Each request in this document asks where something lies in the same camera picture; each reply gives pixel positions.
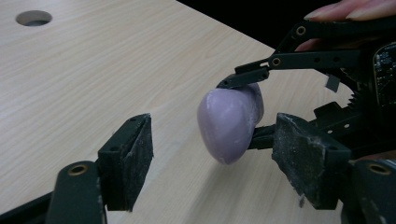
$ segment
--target black plastic part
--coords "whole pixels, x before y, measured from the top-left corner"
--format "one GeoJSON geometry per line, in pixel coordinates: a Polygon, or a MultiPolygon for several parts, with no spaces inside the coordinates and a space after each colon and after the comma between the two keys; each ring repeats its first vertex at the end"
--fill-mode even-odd
{"type": "Polygon", "coordinates": [[[47,193],[29,203],[18,206],[0,216],[2,224],[44,224],[52,193],[47,193]]]}
{"type": "Polygon", "coordinates": [[[263,63],[266,63],[266,60],[236,67],[235,74],[224,78],[217,88],[232,89],[267,79],[269,76],[269,68],[266,65],[262,65],[263,63]]]}
{"type": "Polygon", "coordinates": [[[335,209],[350,150],[304,119],[279,113],[272,158],[316,209],[335,209]]]}
{"type": "Polygon", "coordinates": [[[150,114],[125,121],[98,156],[96,163],[107,210],[132,212],[154,156],[150,114]]]}
{"type": "Polygon", "coordinates": [[[358,66],[359,49],[275,53],[268,58],[271,69],[347,68],[358,66]]]}
{"type": "Polygon", "coordinates": [[[367,223],[396,223],[396,161],[358,161],[352,182],[367,223]]]}
{"type": "Polygon", "coordinates": [[[75,162],[59,172],[46,224],[63,223],[106,223],[106,211],[95,162],[75,162]]]}
{"type": "Polygon", "coordinates": [[[275,124],[255,128],[247,149],[268,149],[274,145],[275,124]]]}

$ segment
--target purple object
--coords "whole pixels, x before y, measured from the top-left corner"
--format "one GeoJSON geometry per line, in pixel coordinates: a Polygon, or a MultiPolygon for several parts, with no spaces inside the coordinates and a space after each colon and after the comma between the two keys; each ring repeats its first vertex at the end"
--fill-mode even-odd
{"type": "Polygon", "coordinates": [[[198,125],[209,153],[223,164],[237,161],[248,149],[264,106],[257,83],[207,93],[198,107],[198,125]]]}

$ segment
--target wooden table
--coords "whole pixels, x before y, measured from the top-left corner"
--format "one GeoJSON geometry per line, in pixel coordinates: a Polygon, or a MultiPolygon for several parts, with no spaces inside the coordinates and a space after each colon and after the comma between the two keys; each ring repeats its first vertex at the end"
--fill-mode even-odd
{"type": "MultiPolygon", "coordinates": [[[[0,3],[0,213],[53,190],[58,172],[95,161],[136,115],[150,113],[154,159],[134,211],[109,223],[339,223],[340,207],[299,207],[269,150],[221,165],[205,149],[196,109],[241,64],[273,49],[172,0],[0,3]],[[52,16],[36,27],[20,13],[52,16]]],[[[260,83],[265,115],[313,119],[350,90],[315,70],[274,71],[260,83]]]]}

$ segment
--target human hand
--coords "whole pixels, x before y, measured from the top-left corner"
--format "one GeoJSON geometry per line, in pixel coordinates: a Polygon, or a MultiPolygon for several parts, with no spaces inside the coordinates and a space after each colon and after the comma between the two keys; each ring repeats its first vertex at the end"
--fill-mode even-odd
{"type": "MultiPolygon", "coordinates": [[[[369,21],[396,15],[396,0],[341,0],[338,3],[320,7],[308,13],[304,19],[308,21],[369,21]]],[[[296,51],[355,47],[367,39],[354,43],[325,43],[321,39],[310,39],[297,47],[296,51]]]]}

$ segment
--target finger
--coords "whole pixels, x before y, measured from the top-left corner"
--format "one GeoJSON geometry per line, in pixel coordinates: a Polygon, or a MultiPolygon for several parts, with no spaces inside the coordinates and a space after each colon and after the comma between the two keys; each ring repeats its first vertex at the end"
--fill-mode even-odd
{"type": "Polygon", "coordinates": [[[394,15],[395,0],[371,0],[351,11],[346,18],[353,21],[369,21],[394,15]]]}
{"type": "Polygon", "coordinates": [[[344,21],[355,8],[359,8],[365,0],[343,0],[335,4],[320,7],[308,13],[307,21],[344,21]]]}

